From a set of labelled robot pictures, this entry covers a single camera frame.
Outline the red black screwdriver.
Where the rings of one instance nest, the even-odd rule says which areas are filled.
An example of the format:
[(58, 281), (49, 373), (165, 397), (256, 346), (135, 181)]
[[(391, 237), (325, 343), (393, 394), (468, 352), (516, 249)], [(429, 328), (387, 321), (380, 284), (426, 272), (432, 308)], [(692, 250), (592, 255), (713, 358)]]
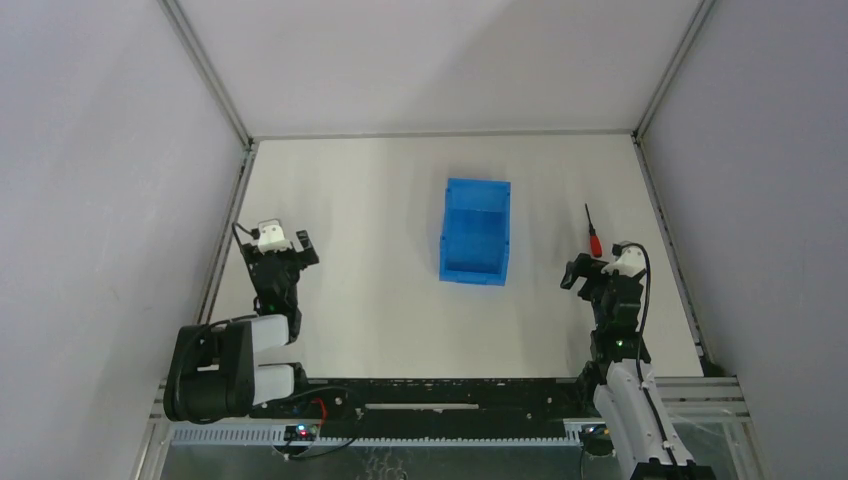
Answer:
[(590, 253), (594, 258), (601, 258), (603, 256), (603, 246), (600, 241), (599, 236), (597, 235), (597, 231), (595, 229), (594, 223), (592, 221), (591, 213), (587, 204), (584, 204), (584, 210), (587, 217), (588, 222), (588, 238), (589, 238), (589, 248)]

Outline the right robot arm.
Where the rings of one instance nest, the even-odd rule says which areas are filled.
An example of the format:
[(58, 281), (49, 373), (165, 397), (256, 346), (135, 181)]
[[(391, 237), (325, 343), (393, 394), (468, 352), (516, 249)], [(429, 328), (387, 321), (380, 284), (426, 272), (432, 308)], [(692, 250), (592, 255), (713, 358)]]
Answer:
[(640, 317), (646, 278), (645, 266), (628, 270), (586, 253), (567, 263), (560, 287), (582, 279), (577, 295), (595, 318), (578, 388), (608, 430), (623, 479), (714, 479), (684, 445), (660, 398)]

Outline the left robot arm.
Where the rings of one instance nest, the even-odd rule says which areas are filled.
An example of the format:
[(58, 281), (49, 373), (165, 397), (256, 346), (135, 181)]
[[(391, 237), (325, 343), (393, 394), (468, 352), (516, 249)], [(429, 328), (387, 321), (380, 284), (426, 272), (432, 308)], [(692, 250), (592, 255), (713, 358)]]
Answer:
[(302, 271), (320, 259), (305, 230), (296, 234), (298, 247), (274, 222), (251, 235), (252, 241), (237, 247), (255, 293), (253, 312), (179, 330), (163, 395), (171, 421), (210, 424), (244, 417), (294, 393), (294, 365), (261, 365), (255, 357), (298, 339), (298, 283)]

